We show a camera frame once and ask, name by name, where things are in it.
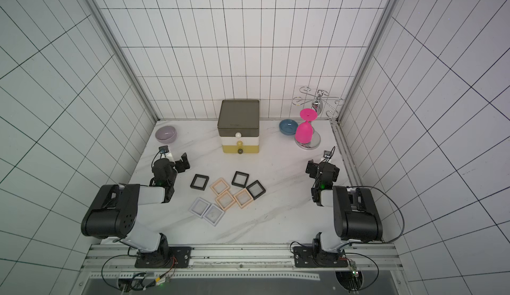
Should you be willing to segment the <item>black brooch box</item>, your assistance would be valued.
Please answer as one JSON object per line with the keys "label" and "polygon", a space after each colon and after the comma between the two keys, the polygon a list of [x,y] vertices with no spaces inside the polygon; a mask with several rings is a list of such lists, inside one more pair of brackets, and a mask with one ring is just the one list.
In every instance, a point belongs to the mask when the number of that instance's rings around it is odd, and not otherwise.
{"label": "black brooch box", "polygon": [[250,175],[244,172],[236,171],[231,184],[236,187],[245,188],[247,186]]}
{"label": "black brooch box", "polygon": [[254,200],[257,200],[266,193],[266,189],[258,180],[252,182],[246,189]]}
{"label": "black brooch box", "polygon": [[209,182],[209,177],[201,174],[195,174],[191,184],[190,188],[194,190],[201,190],[205,191],[207,184]]}

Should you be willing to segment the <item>three-tier drawer cabinet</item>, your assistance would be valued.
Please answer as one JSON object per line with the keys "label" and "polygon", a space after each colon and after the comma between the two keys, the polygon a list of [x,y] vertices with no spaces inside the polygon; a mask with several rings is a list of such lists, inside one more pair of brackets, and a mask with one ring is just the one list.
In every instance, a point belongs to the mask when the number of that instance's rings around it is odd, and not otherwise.
{"label": "three-tier drawer cabinet", "polygon": [[260,101],[255,99],[223,100],[217,129],[224,153],[259,153]]}

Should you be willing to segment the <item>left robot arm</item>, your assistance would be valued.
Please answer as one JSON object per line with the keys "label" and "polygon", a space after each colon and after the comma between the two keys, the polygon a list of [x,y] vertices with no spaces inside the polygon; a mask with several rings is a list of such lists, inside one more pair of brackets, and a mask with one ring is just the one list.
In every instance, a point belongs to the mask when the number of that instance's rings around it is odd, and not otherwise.
{"label": "left robot arm", "polygon": [[141,184],[104,185],[96,194],[82,223],[82,234],[97,239],[114,238],[138,252],[135,268],[187,268],[191,247],[171,247],[163,233],[152,231],[138,219],[138,207],[171,201],[177,175],[190,169],[187,154],[172,162],[153,162],[153,178]]}

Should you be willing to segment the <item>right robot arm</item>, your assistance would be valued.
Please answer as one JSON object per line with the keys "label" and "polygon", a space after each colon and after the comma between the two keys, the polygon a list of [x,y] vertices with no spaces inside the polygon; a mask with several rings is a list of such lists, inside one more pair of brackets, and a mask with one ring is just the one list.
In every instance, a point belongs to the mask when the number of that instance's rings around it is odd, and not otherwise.
{"label": "right robot arm", "polygon": [[310,160],[305,169],[313,179],[312,201],[319,207],[333,209],[333,226],[336,235],[344,243],[336,252],[325,251],[321,245],[321,233],[310,246],[291,247],[297,268],[347,268],[352,267],[343,248],[354,240],[360,243],[381,241],[383,226],[371,190],[367,187],[336,186],[339,168],[327,160],[315,163]]}

